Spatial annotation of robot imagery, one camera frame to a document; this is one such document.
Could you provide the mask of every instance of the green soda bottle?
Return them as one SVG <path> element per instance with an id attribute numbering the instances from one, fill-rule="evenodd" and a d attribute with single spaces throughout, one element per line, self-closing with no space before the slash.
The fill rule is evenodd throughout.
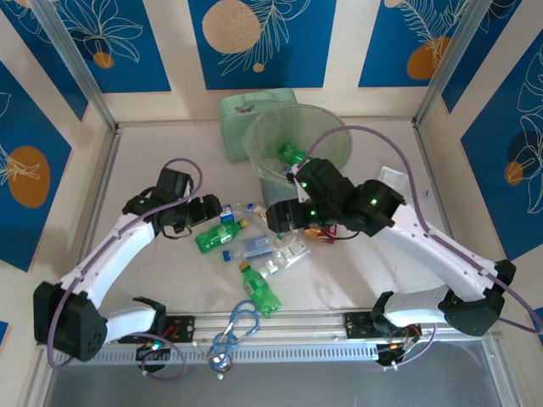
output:
<path id="1" fill-rule="evenodd" d="M 281 148 L 279 148 L 279 154 L 277 156 L 279 161 L 293 166 L 304 159 L 305 151 L 297 149 L 291 142 L 285 142 Z"/>
<path id="2" fill-rule="evenodd" d="M 247 227 L 245 219 L 241 219 L 238 222 L 221 223 L 219 226 L 215 226 L 213 229 L 197 235 L 196 243 L 200 252 L 208 253 L 213 248 L 230 242 L 245 227 Z"/>
<path id="3" fill-rule="evenodd" d="M 251 297 L 259 312 L 264 316 L 276 312 L 281 307 L 281 302 L 272 292 L 264 277 L 258 271 L 251 269 L 246 261 L 239 265 L 239 269 L 244 275 L 245 291 Z"/>

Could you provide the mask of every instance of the blue cord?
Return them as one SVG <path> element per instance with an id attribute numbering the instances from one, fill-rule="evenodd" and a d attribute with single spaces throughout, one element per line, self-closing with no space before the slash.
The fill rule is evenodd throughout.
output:
<path id="1" fill-rule="evenodd" d="M 254 309 L 240 309 L 246 304 L 251 304 Z M 260 318 L 258 311 L 256 310 L 255 303 L 250 299 L 246 299 L 236 305 L 230 314 L 230 321 L 228 327 L 224 332 L 219 332 L 213 338 L 213 344 L 210 347 L 210 355 L 215 357 L 210 359 L 210 366 L 212 369 L 220 369 L 228 361 L 228 357 L 233 348 L 238 346 L 238 337 L 234 335 L 234 324 L 241 315 L 249 315 L 255 318 L 255 325 L 249 329 L 242 337 L 247 337 L 256 332 L 260 326 Z"/>

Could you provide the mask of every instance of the white floor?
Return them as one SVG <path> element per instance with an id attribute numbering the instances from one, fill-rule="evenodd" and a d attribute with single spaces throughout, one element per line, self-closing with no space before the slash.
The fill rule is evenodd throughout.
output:
<path id="1" fill-rule="evenodd" d="M 411 123 L 346 123 L 369 125 L 399 144 L 413 167 L 423 213 L 442 229 Z M 353 132 L 352 136 L 353 154 L 344 173 L 353 183 L 377 178 L 384 165 L 404 170 L 395 152 L 376 137 L 362 132 Z M 261 200 L 260 184 L 249 162 L 233 164 L 227 160 L 217 122 L 127 127 L 99 216 L 95 245 L 116 222 L 125 202 L 154 185 L 162 165 L 175 157 L 190 158 L 202 167 L 202 194 L 214 193 L 223 204 Z M 174 168 L 193 174 L 188 166 Z M 213 225 L 207 222 L 195 228 L 194 236 Z M 249 228 L 244 236 L 257 233 Z M 310 258 L 270 279 L 285 310 L 370 308 L 383 291 L 410 292 L 439 285 L 429 271 L 378 236 L 359 236 L 334 245 L 309 245 Z M 193 237 L 179 241 L 156 238 L 122 273 L 104 305 L 108 308 L 135 296 L 159 301 L 171 312 L 229 311 L 246 299 L 238 265 L 225 264 L 220 249 L 202 255 Z"/>

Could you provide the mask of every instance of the bottle cap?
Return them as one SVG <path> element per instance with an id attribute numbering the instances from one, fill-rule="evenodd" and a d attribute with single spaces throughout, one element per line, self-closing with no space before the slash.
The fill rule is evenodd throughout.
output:
<path id="1" fill-rule="evenodd" d="M 239 269 L 240 269 L 241 271 L 243 271 L 243 270 L 249 268 L 250 266 L 251 266 L 251 265 L 250 265 L 248 262 L 244 261 L 241 265 L 239 265 Z"/>
<path id="2" fill-rule="evenodd" d="M 223 250 L 222 251 L 222 258 L 224 259 L 224 261 L 232 260 L 232 252 L 230 250 Z"/>

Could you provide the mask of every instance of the purple cable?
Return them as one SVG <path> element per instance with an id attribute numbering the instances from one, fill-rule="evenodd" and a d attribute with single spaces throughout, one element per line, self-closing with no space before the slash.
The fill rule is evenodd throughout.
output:
<path id="1" fill-rule="evenodd" d="M 483 271 L 484 267 L 482 265 L 480 265 L 479 263 L 477 263 L 475 260 L 473 260 L 471 257 L 465 255 L 464 253 L 462 253 L 460 250 L 458 250 L 454 246 L 451 246 L 448 242 L 443 240 L 441 237 L 435 236 L 432 233 L 430 233 L 430 227 L 428 226 L 428 223 L 426 223 L 426 220 L 424 219 L 420 203 L 418 202 L 417 188 L 415 186 L 415 176 L 413 175 L 411 165 L 409 164 L 409 161 L 407 160 L 407 157 L 403 154 L 403 152 L 400 150 L 398 145 L 395 142 L 393 142 L 391 139 L 386 137 L 383 133 L 381 133 L 381 132 L 379 132 L 377 130 L 374 130 L 374 129 L 370 128 L 370 127 L 365 127 L 363 125 L 342 125 L 340 127 L 335 127 L 333 129 L 330 129 L 330 130 L 326 131 L 324 134 L 322 134 L 319 138 L 317 138 L 313 142 L 313 144 L 311 144 L 311 147 L 309 147 L 309 149 L 305 153 L 305 157 L 300 161 L 299 167 L 301 167 L 302 164 L 309 158 L 309 156 L 311 155 L 311 153 L 313 152 L 313 150 L 315 149 L 315 147 L 317 146 L 317 144 L 319 142 L 321 142 L 326 137 L 331 136 L 334 133 L 337 133 L 338 131 L 347 131 L 347 130 L 366 131 L 366 132 L 368 132 L 370 134 L 373 134 L 374 136 L 379 137 L 381 140 L 383 140 L 384 142 L 389 144 L 396 151 L 396 153 L 400 156 L 401 161 L 404 163 L 404 166 L 406 167 L 406 170 L 407 170 L 407 175 L 409 177 L 409 185 L 411 187 L 411 193 L 413 195 L 413 206 L 415 208 L 415 213 L 417 214 L 417 219 L 418 219 L 419 223 L 421 224 L 421 227 L 438 244 L 440 244 L 441 246 L 443 246 L 444 248 L 446 248 L 447 250 L 449 250 L 450 252 L 452 252 L 456 256 L 460 257 L 462 260 L 464 260 L 469 265 L 471 265 L 475 270 L 479 271 L 479 273 L 481 271 Z M 534 319 L 534 321 L 537 323 L 539 328 L 532 329 L 532 328 L 530 328 L 528 326 L 523 326 L 523 325 L 518 324 L 517 322 L 510 321 L 510 320 L 507 320 L 507 319 L 504 319 L 504 318 L 499 318 L 498 320 L 501 321 L 501 322 L 504 322 L 506 324 L 509 324 L 511 326 L 515 326 L 516 328 L 522 329 L 523 331 L 526 331 L 526 332 L 531 332 L 531 333 L 534 333 L 534 334 L 537 334 L 537 335 L 543 334 L 543 321 L 537 315 L 537 313 L 534 311 L 534 309 L 532 307 L 530 307 L 529 304 L 520 295 L 518 295 L 512 288 L 510 288 L 507 284 L 503 283 L 497 277 L 491 275 L 490 273 L 485 273 L 484 275 L 487 276 L 488 278 L 490 278 L 495 284 L 497 284 L 498 286 L 503 288 L 513 298 L 515 298 L 518 301 L 518 303 L 521 304 L 524 307 L 524 309 L 526 309 L 526 311 L 528 311 L 528 313 Z"/>
<path id="2" fill-rule="evenodd" d="M 57 365 L 55 363 L 54 357 L 53 357 L 53 341 L 54 341 L 54 333 L 57 330 L 57 325 L 59 324 L 60 314 L 62 313 L 62 310 L 64 309 L 64 306 L 66 305 L 66 302 L 68 301 L 68 297 L 70 296 L 70 294 L 72 294 L 72 292 L 76 288 L 77 284 L 79 284 L 81 279 L 85 277 L 86 273 L 98 261 L 98 259 L 100 259 L 100 257 L 102 257 L 104 255 L 104 253 L 111 247 L 111 245 L 116 240 L 118 240 L 122 235 L 124 235 L 125 232 L 128 231 L 131 227 L 136 225 L 141 220 L 144 220 L 148 216 L 154 215 L 157 212 L 160 212 L 161 210 L 170 209 L 170 208 L 173 208 L 173 207 L 175 207 L 177 205 L 184 204 L 188 200 L 194 198 L 194 196 L 198 193 L 199 189 L 202 187 L 202 181 L 204 179 L 204 174 L 202 173 L 202 170 L 200 169 L 200 167 L 194 161 L 192 161 L 191 159 L 181 159 L 181 158 L 179 158 L 179 159 L 171 159 L 166 164 L 164 164 L 162 169 L 164 169 L 164 168 L 168 167 L 170 164 L 176 163 L 176 162 L 189 163 L 191 166 L 193 166 L 196 169 L 196 171 L 198 172 L 198 176 L 199 176 L 198 185 L 194 188 L 194 190 L 187 197 L 181 198 L 181 199 L 177 200 L 176 202 L 167 203 L 165 205 L 159 206 L 158 208 L 151 209 L 150 211 L 145 212 L 143 215 L 140 215 L 136 219 L 134 219 L 131 222 L 127 223 L 125 226 L 123 226 L 119 230 L 118 237 L 111 237 L 96 252 L 96 254 L 91 259 L 88 260 L 87 264 L 81 269 L 81 276 L 74 278 L 74 281 L 68 286 L 68 289 L 66 289 L 66 292 L 64 293 L 64 295 L 60 299 L 59 305 L 57 305 L 57 309 L 54 311 L 53 318 L 51 320 L 51 326 L 49 327 L 49 333 L 48 333 L 48 363 L 49 363 L 49 365 L 51 366 L 51 368 L 53 370 L 57 370 L 57 369 L 60 369 L 62 367 L 65 367 L 73 359 L 73 358 L 69 358 L 68 360 L 66 360 L 62 364 Z"/>
<path id="3" fill-rule="evenodd" d="M 428 341 L 426 346 L 423 348 L 423 350 L 421 350 L 418 354 L 416 354 L 415 356 L 413 356 L 412 358 L 410 358 L 408 360 L 404 360 L 403 362 L 396 363 L 395 367 L 398 368 L 400 366 L 407 365 L 408 363 L 411 363 L 413 360 L 416 360 L 416 359 L 420 358 L 423 354 L 425 354 L 428 351 L 428 349 L 430 349 L 430 346 L 432 346 L 432 343 L 434 343 L 435 334 L 436 334 L 437 331 L 438 331 L 438 326 L 437 326 L 437 324 L 434 324 L 434 331 L 432 332 L 432 336 L 430 337 L 430 340 Z M 395 367 L 394 366 L 386 366 L 386 367 L 384 367 L 384 369 L 385 370 L 394 369 Z"/>
<path id="4" fill-rule="evenodd" d="M 153 353 L 151 352 L 151 353 L 147 354 L 142 360 L 142 371 L 145 372 L 145 376 L 150 377 L 153 380 L 158 380 L 160 382 L 176 382 L 176 381 L 181 380 L 181 379 L 183 379 L 185 377 L 185 374 L 187 373 L 187 358 L 185 358 L 185 354 L 173 342 L 171 342 L 171 341 L 169 341 L 167 339 L 164 339 L 163 337 L 159 337 L 158 335 L 153 335 L 152 333 L 136 332 L 136 333 L 131 333 L 130 336 L 131 337 L 148 337 L 149 339 L 153 339 L 155 341 L 165 343 L 170 348 L 175 350 L 177 352 L 177 354 L 179 354 L 179 356 L 181 357 L 181 360 L 183 362 L 183 370 L 178 375 L 175 375 L 175 376 L 172 376 L 172 377 L 158 377 L 158 376 L 152 374 L 151 372 L 145 370 L 145 362 L 147 361 L 147 359 L 150 356 L 153 355 Z"/>

